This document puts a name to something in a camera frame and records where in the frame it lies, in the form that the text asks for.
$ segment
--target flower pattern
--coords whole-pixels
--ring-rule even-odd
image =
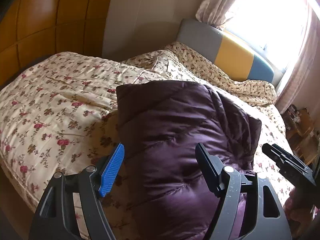
[[[284,203],[292,186],[261,151],[265,142],[276,142],[291,151],[284,137],[283,121],[272,105],[273,86],[261,82],[257,88],[255,81],[234,83],[201,55],[191,50],[186,53],[185,45],[174,46],[121,63],[71,52],[59,53],[25,70],[0,91],[0,165],[33,211],[56,171],[65,175],[78,173],[107,155],[119,142],[116,87],[153,80],[194,81],[236,95],[225,92],[263,124],[254,170],[267,173]],[[211,69],[212,73],[207,76],[201,72],[202,67]],[[218,78],[228,83],[222,85]],[[102,201],[119,240],[140,238],[132,218],[127,179],[122,165],[111,193]],[[77,195],[75,210],[81,236],[88,239]]]

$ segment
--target sheer curtain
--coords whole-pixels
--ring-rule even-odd
[[[219,28],[226,21],[225,14],[236,0],[203,0],[196,18],[199,22]]]
[[[299,58],[295,64],[292,64],[287,68],[287,71],[276,88],[276,108],[280,113],[283,113],[289,107],[293,102],[295,95],[300,91],[309,74],[316,55],[319,41],[317,33],[319,19],[310,6],[308,6],[308,10],[308,26],[299,53]]]

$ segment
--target folded purple garment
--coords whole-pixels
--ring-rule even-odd
[[[218,89],[195,82],[154,81],[118,86],[116,92],[130,208],[141,237],[203,239],[219,199],[202,176],[196,144],[250,172],[261,121]],[[242,196],[231,238],[239,234],[244,201]]]

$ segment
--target floral comforter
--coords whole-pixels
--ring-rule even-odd
[[[175,43],[122,63],[63,52],[27,69],[0,92],[0,165],[33,211],[56,171],[78,173],[118,142],[116,87],[152,80],[196,81],[236,95],[229,96],[263,124],[254,170],[267,173],[284,203],[292,185],[261,152],[265,142],[291,151],[272,104],[272,85],[233,82],[201,55]],[[119,240],[139,238],[129,196],[122,165],[111,193],[102,201]],[[75,209],[81,235],[88,238],[78,195]]]

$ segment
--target multicolored headboard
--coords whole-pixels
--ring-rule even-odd
[[[245,42],[205,23],[183,19],[176,41],[200,53],[235,81],[273,80],[270,64]]]

